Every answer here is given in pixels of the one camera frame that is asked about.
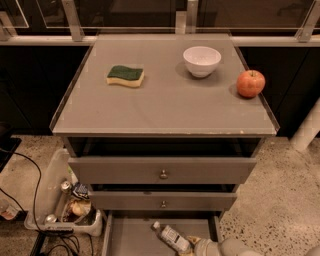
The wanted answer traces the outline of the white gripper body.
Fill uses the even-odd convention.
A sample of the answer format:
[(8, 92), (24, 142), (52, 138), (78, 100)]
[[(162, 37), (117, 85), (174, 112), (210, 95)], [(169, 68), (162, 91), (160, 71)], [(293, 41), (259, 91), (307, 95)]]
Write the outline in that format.
[(195, 243), (195, 256), (221, 256), (219, 244), (211, 239), (201, 238)]

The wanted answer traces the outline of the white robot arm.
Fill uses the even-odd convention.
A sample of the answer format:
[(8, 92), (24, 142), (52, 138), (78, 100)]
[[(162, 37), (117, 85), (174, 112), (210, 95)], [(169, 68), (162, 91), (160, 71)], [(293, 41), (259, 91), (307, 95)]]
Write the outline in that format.
[(263, 256), (234, 238), (225, 239), (222, 243), (197, 236), (188, 236), (187, 240), (193, 248), (188, 253), (179, 253), (179, 256)]

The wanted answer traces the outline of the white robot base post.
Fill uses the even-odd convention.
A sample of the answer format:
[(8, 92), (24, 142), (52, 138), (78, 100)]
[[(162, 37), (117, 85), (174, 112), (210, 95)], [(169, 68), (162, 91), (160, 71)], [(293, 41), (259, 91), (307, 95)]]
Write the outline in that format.
[(298, 151), (304, 151), (320, 131), (320, 98), (290, 140)]

